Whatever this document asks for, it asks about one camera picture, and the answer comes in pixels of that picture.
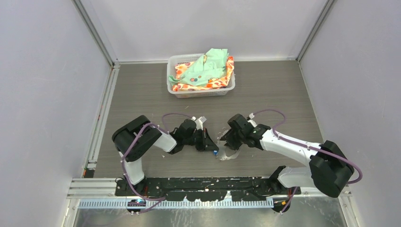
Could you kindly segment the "perforated metal key plate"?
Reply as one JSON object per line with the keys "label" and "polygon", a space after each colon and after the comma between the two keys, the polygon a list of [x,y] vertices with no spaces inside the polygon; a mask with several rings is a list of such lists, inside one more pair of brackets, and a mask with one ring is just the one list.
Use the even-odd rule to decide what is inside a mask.
{"label": "perforated metal key plate", "polygon": [[239,154],[240,150],[231,150],[228,147],[225,146],[226,141],[220,140],[225,134],[227,134],[228,130],[223,131],[222,133],[219,133],[218,140],[216,142],[216,145],[219,149],[219,151],[216,154],[216,159],[220,161],[226,161],[226,160],[231,160],[231,159],[236,159]]}

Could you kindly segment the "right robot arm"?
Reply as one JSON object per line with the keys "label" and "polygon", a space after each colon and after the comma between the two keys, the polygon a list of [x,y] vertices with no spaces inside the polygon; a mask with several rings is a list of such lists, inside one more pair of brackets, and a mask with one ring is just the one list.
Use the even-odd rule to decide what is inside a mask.
{"label": "right robot arm", "polygon": [[356,167],[332,141],[313,143],[289,137],[275,128],[257,124],[253,115],[236,114],[228,120],[229,130],[220,141],[225,148],[238,151],[242,145],[287,156],[303,167],[281,166],[271,175],[270,189],[282,194],[288,188],[314,187],[326,196],[336,198],[350,183]]}

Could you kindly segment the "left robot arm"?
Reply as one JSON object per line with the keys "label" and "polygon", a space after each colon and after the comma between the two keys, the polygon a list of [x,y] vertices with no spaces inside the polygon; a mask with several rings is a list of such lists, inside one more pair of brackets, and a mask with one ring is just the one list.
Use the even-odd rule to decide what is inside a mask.
{"label": "left robot arm", "polygon": [[134,196],[144,192],[145,174],[141,158],[151,147],[175,154],[184,146],[194,146],[197,151],[211,151],[217,154],[218,146],[203,127],[205,121],[204,116],[189,116],[179,127],[168,131],[141,115],[114,132],[112,142],[121,156],[123,175],[128,181],[127,190]]}

